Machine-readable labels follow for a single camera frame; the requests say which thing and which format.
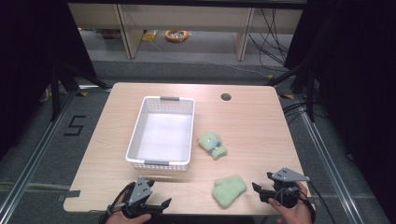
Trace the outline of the silver floor rail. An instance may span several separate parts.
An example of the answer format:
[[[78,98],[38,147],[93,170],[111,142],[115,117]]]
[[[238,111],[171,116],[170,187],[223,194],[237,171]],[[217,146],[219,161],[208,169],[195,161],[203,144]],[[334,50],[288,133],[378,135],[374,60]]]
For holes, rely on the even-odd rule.
[[[332,186],[335,193],[340,200],[340,204],[346,212],[346,216],[351,224],[364,224],[363,217],[359,211],[359,208],[353,199],[347,185],[344,183],[343,177],[341,177],[331,154],[329,153],[323,139],[318,131],[316,124],[311,120],[304,108],[301,106],[300,111],[302,111],[302,119],[304,125],[308,130],[308,133],[315,145],[318,155],[322,161],[324,169],[332,182]]]
[[[51,119],[51,100],[40,104],[0,161],[0,224],[7,224],[12,216],[74,97],[73,92],[61,94],[61,111],[55,119]]]

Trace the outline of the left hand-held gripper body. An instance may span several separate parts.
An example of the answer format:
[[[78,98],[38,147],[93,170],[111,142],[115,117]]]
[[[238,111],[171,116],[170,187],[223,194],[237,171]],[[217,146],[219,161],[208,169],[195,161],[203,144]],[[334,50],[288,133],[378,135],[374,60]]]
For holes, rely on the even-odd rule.
[[[146,204],[146,201],[152,193],[151,188],[146,182],[147,181],[140,176],[132,183],[132,186],[127,189],[123,199],[124,206],[121,209],[126,217],[134,218],[145,214],[158,216],[163,212],[160,210],[159,205]]]

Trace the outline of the light wooden shelf unit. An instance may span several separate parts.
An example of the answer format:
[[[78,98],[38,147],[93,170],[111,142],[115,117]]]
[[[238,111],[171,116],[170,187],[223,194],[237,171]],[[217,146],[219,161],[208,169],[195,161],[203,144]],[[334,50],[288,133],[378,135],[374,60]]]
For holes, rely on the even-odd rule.
[[[126,56],[135,57],[145,30],[186,30],[233,34],[236,59],[245,57],[248,34],[269,31],[292,35],[300,9],[254,7],[184,7],[70,3],[79,28],[118,29]]]

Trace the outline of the person's right hand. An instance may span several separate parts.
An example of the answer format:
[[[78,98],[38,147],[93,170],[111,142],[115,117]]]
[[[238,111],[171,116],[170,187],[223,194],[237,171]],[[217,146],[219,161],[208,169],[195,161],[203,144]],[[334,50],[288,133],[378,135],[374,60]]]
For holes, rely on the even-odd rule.
[[[276,219],[276,224],[312,224],[310,211],[302,200],[299,200],[292,208],[280,205],[273,198],[269,198],[268,202],[280,214]]]

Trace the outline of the green patterned sock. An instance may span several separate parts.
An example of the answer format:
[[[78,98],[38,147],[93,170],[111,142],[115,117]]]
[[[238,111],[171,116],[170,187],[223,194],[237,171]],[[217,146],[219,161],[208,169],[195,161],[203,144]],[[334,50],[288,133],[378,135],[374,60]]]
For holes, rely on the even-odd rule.
[[[227,155],[227,148],[218,134],[206,132],[198,138],[198,144],[216,161]]]

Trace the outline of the person's left hand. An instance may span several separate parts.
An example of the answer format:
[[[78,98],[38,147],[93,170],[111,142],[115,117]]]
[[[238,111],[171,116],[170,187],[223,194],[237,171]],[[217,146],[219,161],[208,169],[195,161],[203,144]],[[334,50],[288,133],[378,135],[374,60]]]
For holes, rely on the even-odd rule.
[[[116,212],[108,218],[106,224],[145,224],[149,220],[151,220],[151,214],[128,218],[122,212]]]

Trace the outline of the white plastic basket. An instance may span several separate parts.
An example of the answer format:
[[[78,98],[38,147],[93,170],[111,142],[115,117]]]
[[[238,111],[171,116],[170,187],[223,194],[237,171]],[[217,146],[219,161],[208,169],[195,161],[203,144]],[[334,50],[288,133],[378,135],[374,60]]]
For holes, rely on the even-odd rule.
[[[191,161],[195,100],[146,96],[125,160],[135,169],[187,171]]]

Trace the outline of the green sponge cloth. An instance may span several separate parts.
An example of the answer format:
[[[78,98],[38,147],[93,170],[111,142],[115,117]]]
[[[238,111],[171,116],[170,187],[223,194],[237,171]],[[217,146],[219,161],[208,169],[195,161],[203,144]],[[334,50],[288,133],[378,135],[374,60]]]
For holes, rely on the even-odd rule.
[[[242,177],[232,175],[215,181],[212,196],[221,208],[228,208],[246,190],[247,185]]]

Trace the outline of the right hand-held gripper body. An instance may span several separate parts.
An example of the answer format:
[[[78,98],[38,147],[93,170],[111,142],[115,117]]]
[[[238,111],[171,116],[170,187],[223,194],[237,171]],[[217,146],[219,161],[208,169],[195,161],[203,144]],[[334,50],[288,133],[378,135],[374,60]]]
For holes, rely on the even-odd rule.
[[[297,182],[309,182],[310,178],[292,171],[287,167],[281,168],[273,174],[274,179],[272,181],[274,182],[274,189],[263,189],[264,194],[259,194],[261,201],[269,203],[268,199],[273,198],[282,206],[292,208],[297,204],[300,197],[300,190],[297,187]]]

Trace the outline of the yellow packet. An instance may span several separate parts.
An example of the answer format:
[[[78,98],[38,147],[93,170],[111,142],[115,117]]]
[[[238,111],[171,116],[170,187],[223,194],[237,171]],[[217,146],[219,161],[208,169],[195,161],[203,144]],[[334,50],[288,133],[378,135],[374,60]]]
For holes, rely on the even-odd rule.
[[[157,34],[157,30],[147,30],[145,33],[143,33],[141,40],[146,42],[153,42]]]

